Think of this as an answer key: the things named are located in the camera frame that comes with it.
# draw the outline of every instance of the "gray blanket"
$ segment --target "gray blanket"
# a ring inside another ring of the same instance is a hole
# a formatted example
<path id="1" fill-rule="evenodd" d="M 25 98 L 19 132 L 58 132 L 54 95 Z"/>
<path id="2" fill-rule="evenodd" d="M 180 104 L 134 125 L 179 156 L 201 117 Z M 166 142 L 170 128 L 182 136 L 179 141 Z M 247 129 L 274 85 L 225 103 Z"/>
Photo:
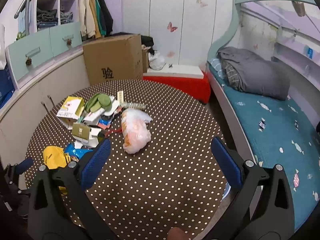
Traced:
<path id="1" fill-rule="evenodd" d="M 222 48 L 218 55 L 234 89 L 279 100 L 287 98 L 290 79 L 279 63 L 264 60 L 247 49 L 234 47 Z"/>

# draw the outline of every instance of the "round table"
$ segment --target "round table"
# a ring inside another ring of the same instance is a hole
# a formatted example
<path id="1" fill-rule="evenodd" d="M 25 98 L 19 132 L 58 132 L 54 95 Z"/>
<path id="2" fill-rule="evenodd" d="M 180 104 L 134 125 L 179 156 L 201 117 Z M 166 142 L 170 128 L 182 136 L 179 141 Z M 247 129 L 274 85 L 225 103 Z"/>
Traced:
<path id="1" fill-rule="evenodd" d="M 193 97 L 173 87 L 150 81 L 109 81 L 83 89 L 75 96 L 88 100 L 97 92 L 147 104 L 152 118 L 151 141 L 135 155 L 123 150 L 122 133 L 112 133 L 112 151 L 93 187 L 86 194 L 97 212 L 120 239 L 166 239 L 171 227 L 194 238 L 211 220 L 225 189 L 226 179 L 211 153 L 214 136 L 223 138 L 209 111 Z M 56 118 L 63 101 L 44 117 L 30 140 L 26 157 L 27 187 L 43 162 L 49 145 L 65 148 L 74 141 Z M 121 126 L 121 115 L 110 129 Z M 71 220 L 81 221 L 63 197 Z"/>

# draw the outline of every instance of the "yellow pouch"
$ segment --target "yellow pouch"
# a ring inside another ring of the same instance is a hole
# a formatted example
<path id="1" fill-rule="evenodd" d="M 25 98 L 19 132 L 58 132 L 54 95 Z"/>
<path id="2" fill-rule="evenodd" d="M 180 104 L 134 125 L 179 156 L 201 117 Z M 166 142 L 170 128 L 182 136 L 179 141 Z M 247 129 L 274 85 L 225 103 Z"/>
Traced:
<path id="1" fill-rule="evenodd" d="M 58 146 L 47 146 L 43 150 L 43 160 L 44 164 L 51 169 L 56 169 L 58 167 L 64 168 L 70 161 L 70 156 L 63 152 L 63 149 Z M 66 194 L 65 187 L 59 187 L 62 194 Z"/>

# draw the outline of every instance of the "beige jacket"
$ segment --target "beige jacket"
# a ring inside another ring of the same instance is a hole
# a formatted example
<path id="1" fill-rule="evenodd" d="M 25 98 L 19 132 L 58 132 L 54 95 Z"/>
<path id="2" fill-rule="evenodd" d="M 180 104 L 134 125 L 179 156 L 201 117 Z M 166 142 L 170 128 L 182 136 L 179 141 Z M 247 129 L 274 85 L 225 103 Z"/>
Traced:
<path id="1" fill-rule="evenodd" d="M 79 20 L 81 24 L 81 36 L 88 35 L 89 38 L 96 35 L 96 27 L 89 0 L 78 0 Z"/>
<path id="2" fill-rule="evenodd" d="M 96 12 L 96 0 L 89 0 L 90 8 L 92 11 L 94 25 L 96 28 L 96 39 L 101 38 L 101 33 L 99 31 L 98 19 L 97 19 L 97 12 Z"/>

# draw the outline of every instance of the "floor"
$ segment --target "floor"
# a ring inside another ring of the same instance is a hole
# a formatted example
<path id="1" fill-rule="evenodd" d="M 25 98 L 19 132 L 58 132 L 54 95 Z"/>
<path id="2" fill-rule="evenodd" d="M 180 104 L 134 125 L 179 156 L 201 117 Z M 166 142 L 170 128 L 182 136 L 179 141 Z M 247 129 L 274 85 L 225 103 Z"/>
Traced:
<path id="1" fill-rule="evenodd" d="M 210 111 L 210 113 L 214 116 L 214 118 L 220 125 L 220 129 L 224 135 L 224 139 L 225 139 L 225 142 L 227 143 L 228 148 L 232 150 L 236 150 L 236 145 L 235 145 L 235 142 L 233 141 L 231 131 L 229 129 L 229 126 L 224 117 L 223 111 L 213 91 L 211 91 L 209 103 L 205 107 Z M 221 201 L 220 206 L 218 207 L 216 213 L 212 217 L 208 226 L 199 235 L 195 237 L 195 240 L 200 240 L 206 236 L 206 234 L 213 228 L 213 226 L 217 223 L 217 221 L 221 218 L 223 213 L 226 211 L 226 209 L 230 205 L 234 196 L 235 196 L 235 193 L 231 189 L 229 194 L 226 196 L 226 198 Z"/>

